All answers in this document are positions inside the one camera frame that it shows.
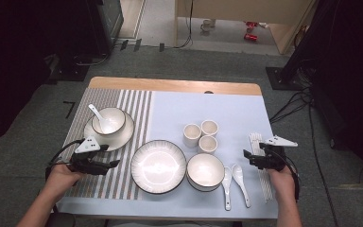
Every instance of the striped placemat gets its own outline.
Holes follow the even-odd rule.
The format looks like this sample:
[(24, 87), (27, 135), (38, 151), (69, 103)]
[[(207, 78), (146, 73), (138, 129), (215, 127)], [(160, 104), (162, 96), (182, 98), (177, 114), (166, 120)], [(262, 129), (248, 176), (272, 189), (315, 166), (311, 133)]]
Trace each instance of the striped placemat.
[[(130, 173), (131, 158), (147, 138), (147, 123), (152, 92), (135, 90), (114, 90), (87, 88), (78, 106), (75, 119), (67, 134), (64, 145), (84, 138), (84, 126), (94, 114), (88, 108), (94, 104), (98, 110), (117, 107), (128, 113), (134, 120), (134, 134), (128, 143), (115, 151), (98, 153), (95, 161), (109, 163), (121, 160), (118, 167), (108, 171), (106, 176), (86, 175), (70, 189), (67, 197), (140, 200), (141, 189), (135, 184)], [(62, 155), (69, 160), (78, 145), (68, 148)]]

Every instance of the wooden table edge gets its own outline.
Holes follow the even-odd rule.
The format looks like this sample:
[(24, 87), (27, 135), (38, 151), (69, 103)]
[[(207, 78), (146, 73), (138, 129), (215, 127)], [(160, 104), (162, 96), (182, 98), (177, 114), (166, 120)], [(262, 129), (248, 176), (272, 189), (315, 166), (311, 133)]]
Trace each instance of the wooden table edge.
[(89, 88), (128, 89), (143, 91), (187, 92), (223, 95), (261, 96), (261, 88), (255, 83), (234, 83), (216, 81), (195, 81), (176, 79), (134, 79), (115, 77), (94, 77)]

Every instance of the hand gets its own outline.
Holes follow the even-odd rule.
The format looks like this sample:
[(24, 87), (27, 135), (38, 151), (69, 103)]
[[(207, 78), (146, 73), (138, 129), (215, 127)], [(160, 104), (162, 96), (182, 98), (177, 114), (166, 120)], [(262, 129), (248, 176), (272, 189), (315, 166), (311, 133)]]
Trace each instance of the hand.
[(299, 209), (295, 199), (295, 184), (290, 169), (285, 166), (280, 172), (268, 169), (268, 174), (276, 190), (278, 201), (278, 227), (301, 227)]
[(63, 197), (66, 190), (75, 184), (82, 176), (84, 176), (83, 173), (72, 172), (66, 165), (60, 164), (52, 167), (43, 190), (28, 208), (26, 214), (17, 226), (44, 227), (52, 207)]
[(281, 171), (268, 169), (268, 174), (276, 190), (276, 200), (278, 202), (295, 200), (295, 185), (291, 171), (285, 166)]
[(83, 176), (83, 173), (70, 171), (66, 165), (55, 165), (43, 187), (42, 194), (57, 202)]

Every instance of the red object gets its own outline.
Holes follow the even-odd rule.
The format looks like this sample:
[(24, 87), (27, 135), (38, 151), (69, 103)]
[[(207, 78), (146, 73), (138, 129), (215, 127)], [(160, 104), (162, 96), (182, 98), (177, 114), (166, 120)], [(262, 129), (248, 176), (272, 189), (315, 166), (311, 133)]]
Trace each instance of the red object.
[(251, 30), (251, 29), (254, 29), (255, 23), (254, 22), (247, 22), (246, 26), (247, 26), (247, 30)]
[(257, 36), (254, 36), (254, 35), (251, 35), (249, 33), (246, 33), (244, 35), (244, 39), (245, 40), (250, 40), (250, 41), (256, 41), (258, 39), (258, 37)]

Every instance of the white saucer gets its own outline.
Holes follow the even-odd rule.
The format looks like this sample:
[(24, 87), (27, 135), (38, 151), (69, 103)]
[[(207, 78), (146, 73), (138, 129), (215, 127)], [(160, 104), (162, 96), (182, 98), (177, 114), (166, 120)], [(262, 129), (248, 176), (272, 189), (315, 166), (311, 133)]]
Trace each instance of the white saucer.
[(131, 176), (143, 190), (163, 194), (176, 188), (184, 178), (187, 163), (180, 148), (169, 141), (150, 141), (135, 151)]
[(93, 129), (93, 116), (88, 120), (87, 124), (84, 127), (84, 138), (87, 138), (90, 135), (93, 135), (98, 142), (99, 145), (109, 145), (109, 148), (106, 151), (113, 151), (125, 146), (128, 141), (131, 139), (132, 134), (134, 133), (134, 121), (131, 116), (125, 112), (126, 123), (125, 128), (122, 133), (119, 135), (103, 135), (97, 133)]

